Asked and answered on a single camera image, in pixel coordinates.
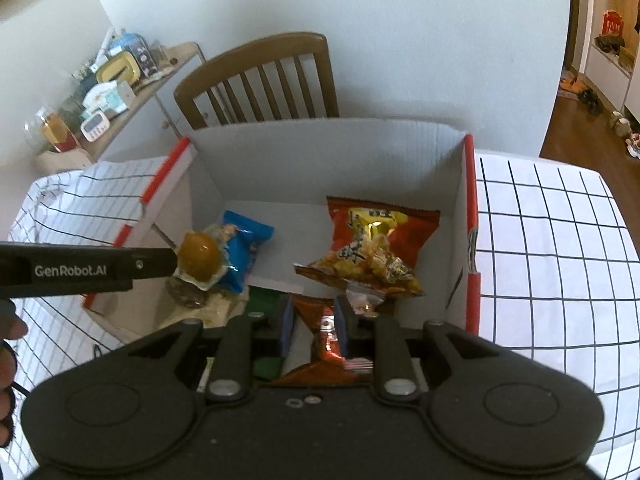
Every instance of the blue snack bag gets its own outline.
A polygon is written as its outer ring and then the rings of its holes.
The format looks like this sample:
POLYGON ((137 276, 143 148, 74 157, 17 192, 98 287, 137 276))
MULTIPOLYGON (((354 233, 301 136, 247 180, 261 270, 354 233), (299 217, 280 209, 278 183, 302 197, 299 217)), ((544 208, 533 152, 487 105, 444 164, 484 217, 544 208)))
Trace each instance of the blue snack bag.
POLYGON ((236 226, 236 234, 226 244, 229 268, 218 282, 234 294, 244 289, 244 279, 254 264, 258 246, 273 236, 273 227, 251 220, 233 211, 225 211, 222 223, 236 226))

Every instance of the wooden chair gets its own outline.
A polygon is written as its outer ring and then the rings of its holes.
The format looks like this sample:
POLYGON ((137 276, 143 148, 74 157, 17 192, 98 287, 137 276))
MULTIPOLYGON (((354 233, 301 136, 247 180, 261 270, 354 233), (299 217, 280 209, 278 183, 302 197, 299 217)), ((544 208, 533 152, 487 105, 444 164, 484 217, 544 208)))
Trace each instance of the wooden chair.
POLYGON ((198 67, 177 86, 174 91, 175 101, 178 103, 180 110, 194 130, 205 128, 207 123, 198 110, 194 99, 206 92, 220 124, 229 124, 234 118, 229 119, 227 115, 225 115, 222 107, 224 103, 221 105, 212 92, 212 88, 222 83, 236 119, 240 123, 245 123, 246 116, 229 83, 229 79, 239 75, 255 120, 264 121, 264 114, 258 104, 254 89, 249 83, 249 79, 245 73, 247 70, 257 68, 273 118, 275 120, 281 120, 282 114, 280 113, 273 89, 264 70, 265 64, 274 62, 289 113, 293 119, 298 119, 300 115, 296 108, 287 75, 281 63, 281 60, 292 57, 296 67, 302 97, 305 102, 306 112, 310 118, 314 118, 316 117, 316 110, 311 99, 311 92, 309 91, 305 71, 300 62, 300 56, 305 54, 313 54, 314 56, 327 117, 339 117, 334 75, 331 70, 331 61, 329 58, 329 48, 326 38, 322 34, 316 34, 314 32, 277 34, 245 43, 244 45, 220 54, 198 67))

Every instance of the cardboard box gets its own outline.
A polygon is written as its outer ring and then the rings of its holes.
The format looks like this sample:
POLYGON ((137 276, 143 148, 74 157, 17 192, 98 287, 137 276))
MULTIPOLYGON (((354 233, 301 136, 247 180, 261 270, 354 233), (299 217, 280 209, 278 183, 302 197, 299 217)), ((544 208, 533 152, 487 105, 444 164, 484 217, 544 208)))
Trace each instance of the cardboard box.
MULTIPOLYGON (((154 222, 180 241, 190 225, 203 228, 229 209, 275 227, 258 252, 253 283, 334 297, 338 290, 293 268, 331 245, 327 195, 438 209, 440 227, 420 250, 415 269, 425 295, 399 301, 396 317, 403 326, 439 318, 478 332, 471 135, 424 121, 338 119, 210 128, 193 132, 191 142, 183 139, 168 157, 146 197, 146 218, 127 235, 126 246, 163 244, 151 230, 154 222)), ((164 280, 136 282, 132 291, 96 301, 92 309, 120 337, 145 335, 168 308, 163 286, 164 280)))

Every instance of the brown egg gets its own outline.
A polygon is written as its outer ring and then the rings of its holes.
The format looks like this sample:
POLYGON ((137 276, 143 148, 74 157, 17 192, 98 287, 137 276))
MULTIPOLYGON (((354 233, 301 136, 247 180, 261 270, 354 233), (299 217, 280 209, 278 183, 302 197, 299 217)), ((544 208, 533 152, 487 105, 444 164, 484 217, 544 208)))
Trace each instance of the brown egg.
POLYGON ((178 249, 178 267, 199 282, 208 282, 220 268, 216 241, 204 233, 187 233, 178 249))

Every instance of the screw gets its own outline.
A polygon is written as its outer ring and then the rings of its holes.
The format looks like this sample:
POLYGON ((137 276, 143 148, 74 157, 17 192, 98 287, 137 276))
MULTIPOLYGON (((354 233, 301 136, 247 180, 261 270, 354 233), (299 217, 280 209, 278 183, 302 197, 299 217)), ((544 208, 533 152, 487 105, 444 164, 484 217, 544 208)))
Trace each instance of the screw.
POLYGON ((290 408, 302 408, 302 406, 305 405, 305 403, 300 399, 287 399, 285 404, 290 408))
POLYGON ((418 386, 409 379, 391 379, 385 383, 385 390, 394 396, 407 396, 414 393, 418 386))
POLYGON ((305 402, 307 404, 320 404, 322 402, 322 397, 311 394, 305 397, 305 402))
POLYGON ((233 397, 240 390, 240 383, 231 379, 216 379, 209 385, 209 392, 217 397, 233 397))

